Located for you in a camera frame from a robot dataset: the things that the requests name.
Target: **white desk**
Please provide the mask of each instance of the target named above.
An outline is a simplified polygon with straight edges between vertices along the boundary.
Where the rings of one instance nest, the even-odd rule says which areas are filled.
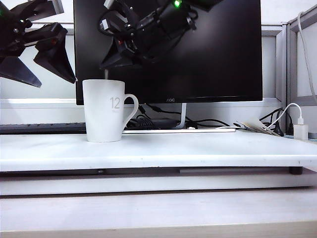
[[[317,166],[317,144],[271,135],[125,134],[113,143],[86,135],[2,135],[1,171],[149,167]]]
[[[2,179],[0,189],[2,195],[34,195],[317,185],[316,173],[304,170],[303,175],[293,176],[283,167],[317,167],[317,144],[245,131],[125,134],[122,141],[101,144],[87,142],[86,135],[8,135],[1,136],[2,172],[42,175],[43,171],[117,168],[179,168],[180,172],[63,177],[18,174]]]

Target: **robotic arm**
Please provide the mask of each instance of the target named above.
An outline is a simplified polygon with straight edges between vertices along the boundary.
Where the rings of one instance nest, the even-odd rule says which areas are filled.
[[[67,30],[59,23],[26,32],[32,21],[63,13],[60,0],[29,0],[9,10],[0,1],[0,77],[41,87],[39,79],[18,58],[26,47],[39,51],[34,61],[50,72],[75,83],[65,49]]]
[[[163,0],[148,16],[140,18],[125,0],[106,0],[106,12],[98,30],[113,37],[112,47],[101,69],[143,65],[160,60],[171,51],[188,30],[196,30],[198,12],[222,0]]]

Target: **computer monitor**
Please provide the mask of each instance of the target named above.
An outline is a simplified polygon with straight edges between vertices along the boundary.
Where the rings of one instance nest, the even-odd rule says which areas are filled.
[[[74,0],[77,104],[82,81],[103,79],[100,69],[112,37],[98,31],[105,0]],[[142,17],[159,0],[125,0]],[[111,68],[108,79],[124,81],[126,93],[140,103],[261,101],[262,37],[260,0],[223,0],[209,12],[199,10],[197,29],[158,62]]]

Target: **monitor stand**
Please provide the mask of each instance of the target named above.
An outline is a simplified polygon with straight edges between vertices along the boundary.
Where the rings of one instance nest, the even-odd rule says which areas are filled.
[[[187,103],[182,103],[182,110],[181,110],[181,120],[180,124],[174,127],[173,129],[183,129],[186,123],[186,110],[187,110]]]

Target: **white mug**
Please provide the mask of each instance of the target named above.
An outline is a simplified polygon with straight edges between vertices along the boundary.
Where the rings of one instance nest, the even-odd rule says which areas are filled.
[[[83,81],[84,108],[87,139],[90,142],[114,142],[122,138],[122,132],[136,114],[139,101],[132,94],[124,94],[125,83],[107,79]],[[132,98],[134,109],[123,121],[124,101]]]

